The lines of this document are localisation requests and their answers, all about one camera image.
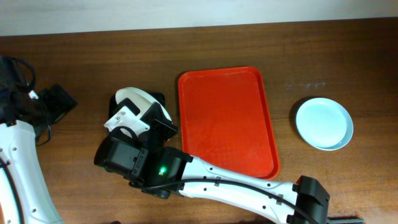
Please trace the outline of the cream plate with green mark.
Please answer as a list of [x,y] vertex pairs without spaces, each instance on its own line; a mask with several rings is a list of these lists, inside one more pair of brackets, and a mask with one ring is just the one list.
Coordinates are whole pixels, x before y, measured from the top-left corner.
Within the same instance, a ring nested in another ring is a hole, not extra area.
[[121,109],[116,110],[116,114],[113,115],[104,126],[107,127],[109,131],[120,126],[125,126],[131,129],[136,136],[150,130],[149,122],[143,121],[143,116],[153,103],[159,102],[147,92],[134,87],[122,88],[118,90],[115,95],[117,104],[120,104],[122,100],[128,98],[138,107],[139,112],[135,115],[127,106],[122,106]]

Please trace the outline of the light blue plate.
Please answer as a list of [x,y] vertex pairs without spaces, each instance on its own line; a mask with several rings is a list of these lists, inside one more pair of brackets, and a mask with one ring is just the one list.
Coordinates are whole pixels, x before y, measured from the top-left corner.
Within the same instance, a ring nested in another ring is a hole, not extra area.
[[302,103],[295,115],[295,126],[307,144],[322,151],[345,147],[354,133],[348,111],[328,98],[312,98]]

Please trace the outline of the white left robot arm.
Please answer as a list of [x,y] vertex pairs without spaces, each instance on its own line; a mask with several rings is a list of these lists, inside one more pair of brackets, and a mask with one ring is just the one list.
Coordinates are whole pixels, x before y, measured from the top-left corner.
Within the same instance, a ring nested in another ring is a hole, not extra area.
[[63,223],[48,192],[37,147],[77,102],[58,84],[34,91],[35,70],[1,57],[1,213],[4,223]]

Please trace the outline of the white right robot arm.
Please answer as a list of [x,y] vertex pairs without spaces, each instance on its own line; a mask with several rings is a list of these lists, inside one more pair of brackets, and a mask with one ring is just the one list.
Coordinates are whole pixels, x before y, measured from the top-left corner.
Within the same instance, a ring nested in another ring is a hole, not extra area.
[[129,98],[111,100],[106,127],[95,165],[121,175],[145,194],[215,200],[274,223],[349,222],[328,217],[330,195],[314,178],[301,176],[295,183],[257,179],[166,146],[177,127],[156,101],[141,106]]

